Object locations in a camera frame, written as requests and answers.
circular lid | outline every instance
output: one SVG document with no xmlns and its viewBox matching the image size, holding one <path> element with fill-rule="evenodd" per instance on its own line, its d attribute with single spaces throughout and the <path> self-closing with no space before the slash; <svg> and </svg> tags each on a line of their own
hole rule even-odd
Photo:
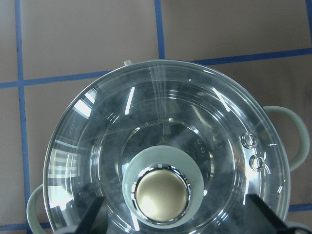
<svg viewBox="0 0 312 234">
<path fill-rule="evenodd" d="M 135 175 L 136 156 L 157 146 L 182 153 L 142 157 Z M 202 183 L 188 183 L 189 175 Z M 125 192 L 126 180 L 133 190 Z M 51 138 L 43 184 L 54 230 L 77 225 L 93 198 L 105 196 L 109 228 L 118 230 L 110 233 L 241 234 L 246 194 L 259 195 L 281 219 L 290 199 L 285 150 L 262 107 L 224 74 L 171 60 L 124 66 L 82 91 Z"/>
</svg>

handle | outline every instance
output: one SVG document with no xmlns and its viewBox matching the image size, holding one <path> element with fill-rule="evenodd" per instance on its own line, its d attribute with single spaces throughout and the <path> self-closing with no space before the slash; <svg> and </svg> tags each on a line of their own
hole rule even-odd
<svg viewBox="0 0 312 234">
<path fill-rule="evenodd" d="M 299 137 L 300 137 L 300 147 L 296 157 L 289 162 L 289 169 L 293 171 L 297 169 L 307 158 L 310 150 L 310 137 L 306 125 L 302 119 L 293 111 L 280 106 L 264 106 L 264 110 L 269 112 L 276 112 L 286 115 L 296 126 Z"/>
<path fill-rule="evenodd" d="M 28 220 L 31 231 L 34 234 L 47 234 L 47 232 L 40 225 L 37 219 L 37 213 L 36 213 L 36 203 L 37 203 L 38 197 L 42 193 L 43 193 L 43 186 L 40 185 L 33 191 L 33 193 L 30 195 L 29 200 L 27 202 L 27 208 L 26 208 L 27 220 Z"/>
</svg>

pot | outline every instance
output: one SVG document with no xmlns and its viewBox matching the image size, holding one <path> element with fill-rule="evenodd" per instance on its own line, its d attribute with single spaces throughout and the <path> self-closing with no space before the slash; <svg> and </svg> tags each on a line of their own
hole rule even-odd
<svg viewBox="0 0 312 234">
<path fill-rule="evenodd" d="M 95 197 L 105 197 L 97 219 L 110 234 L 245 233 L 247 194 L 286 218 L 290 171 L 310 147 L 294 112 L 261 107 L 201 65 L 126 64 L 82 91 L 52 135 L 43 194 L 54 231 L 77 225 Z M 290 163 L 267 112 L 298 128 Z"/>
</svg>

round knob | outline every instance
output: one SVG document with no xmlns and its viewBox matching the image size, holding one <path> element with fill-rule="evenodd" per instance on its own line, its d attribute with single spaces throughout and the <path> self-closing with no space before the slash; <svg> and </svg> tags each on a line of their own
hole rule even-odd
<svg viewBox="0 0 312 234">
<path fill-rule="evenodd" d="M 170 170 L 147 173 L 136 187 L 136 203 L 150 220 L 168 222 L 183 214 L 189 193 L 185 182 Z"/>
</svg>

